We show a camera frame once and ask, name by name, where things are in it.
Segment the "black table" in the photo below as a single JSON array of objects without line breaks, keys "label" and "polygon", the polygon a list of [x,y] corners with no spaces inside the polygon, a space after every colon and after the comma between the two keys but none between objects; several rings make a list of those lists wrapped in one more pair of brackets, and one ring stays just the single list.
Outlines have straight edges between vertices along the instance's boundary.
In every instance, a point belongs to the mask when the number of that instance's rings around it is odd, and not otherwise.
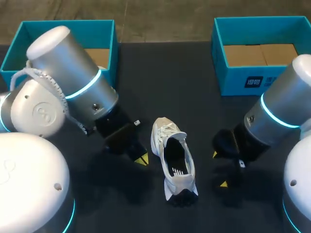
[{"label": "black table", "polygon": [[[4,55],[8,47],[0,49]],[[214,169],[226,161],[212,159],[211,139],[241,121],[258,97],[220,96],[209,42],[120,44],[117,90],[121,106],[144,124],[139,135],[148,166],[103,154],[98,134],[85,137],[70,123],[50,139],[70,168],[77,233],[282,232],[282,173],[296,133],[248,168],[244,187],[235,191],[238,207],[226,206],[213,192]],[[157,117],[188,134],[199,192],[191,207],[165,202],[161,163],[150,148]]]}]

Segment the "cable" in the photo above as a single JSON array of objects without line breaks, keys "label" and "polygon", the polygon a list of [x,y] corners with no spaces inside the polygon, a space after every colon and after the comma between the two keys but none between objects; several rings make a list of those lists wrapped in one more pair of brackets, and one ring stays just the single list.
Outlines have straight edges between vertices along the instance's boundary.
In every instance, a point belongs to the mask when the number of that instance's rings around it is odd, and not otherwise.
[{"label": "cable", "polygon": [[16,80],[23,75],[30,76],[35,81],[37,81],[40,85],[42,85],[46,90],[48,90],[50,93],[56,96],[63,105],[63,109],[64,109],[64,113],[66,117],[71,122],[76,124],[83,131],[84,134],[87,134],[87,131],[84,125],[70,115],[66,97],[62,89],[60,88],[60,86],[57,84],[57,82],[50,75],[45,74],[43,71],[39,69],[31,68],[29,61],[27,61],[26,67],[24,69],[18,71],[12,76],[11,82],[10,82],[10,91],[13,91],[15,89]]}]

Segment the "blue box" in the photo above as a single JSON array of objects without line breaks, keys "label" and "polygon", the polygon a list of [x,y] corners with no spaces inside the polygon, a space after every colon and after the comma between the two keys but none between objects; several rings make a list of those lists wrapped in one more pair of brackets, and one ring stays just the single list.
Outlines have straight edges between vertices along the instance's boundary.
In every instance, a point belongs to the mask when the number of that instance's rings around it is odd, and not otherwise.
[{"label": "blue box", "polygon": [[71,30],[74,38],[84,49],[109,49],[108,67],[102,69],[102,74],[114,87],[118,62],[118,41],[114,20],[23,21],[0,68],[6,84],[10,86],[12,75],[26,66],[27,48],[43,33],[61,25]]},{"label": "blue box", "polygon": [[[221,94],[261,95],[269,88],[264,83],[271,78],[275,80],[286,66],[230,67],[224,46],[293,44],[298,55],[311,54],[311,25],[304,16],[215,18],[211,40]],[[245,88],[246,82],[252,78],[261,79],[259,85]]]}]

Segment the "sneaker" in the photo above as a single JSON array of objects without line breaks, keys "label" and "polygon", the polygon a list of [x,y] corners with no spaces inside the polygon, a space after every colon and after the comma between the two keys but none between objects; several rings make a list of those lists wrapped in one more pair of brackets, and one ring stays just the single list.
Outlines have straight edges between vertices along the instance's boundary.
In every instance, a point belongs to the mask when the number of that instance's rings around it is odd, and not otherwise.
[{"label": "sneaker", "polygon": [[190,205],[198,197],[194,163],[186,137],[185,132],[165,117],[158,118],[152,128],[151,148],[161,159],[165,197],[175,205]]}]

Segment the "cardboard box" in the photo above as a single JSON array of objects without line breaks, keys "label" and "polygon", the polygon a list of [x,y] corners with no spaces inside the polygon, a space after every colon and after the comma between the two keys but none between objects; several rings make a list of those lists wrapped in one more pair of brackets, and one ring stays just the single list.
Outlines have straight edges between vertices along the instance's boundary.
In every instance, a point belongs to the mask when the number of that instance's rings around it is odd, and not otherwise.
[{"label": "cardboard box", "polygon": [[23,21],[0,68],[6,84],[9,86],[12,75],[26,66],[26,51],[31,43],[43,33],[61,25],[68,27],[95,63],[105,68],[102,69],[102,74],[115,87],[118,41],[113,20]]},{"label": "cardboard box", "polygon": [[109,49],[85,49],[96,65],[107,69],[109,64]]},{"label": "cardboard box", "polygon": [[267,65],[260,45],[225,45],[224,49],[230,67]]},{"label": "cardboard box", "polygon": [[298,56],[293,44],[260,45],[268,66],[286,66]]},{"label": "cardboard box", "polygon": [[211,52],[221,94],[261,95],[293,58],[311,54],[310,38],[303,16],[215,18]]}]

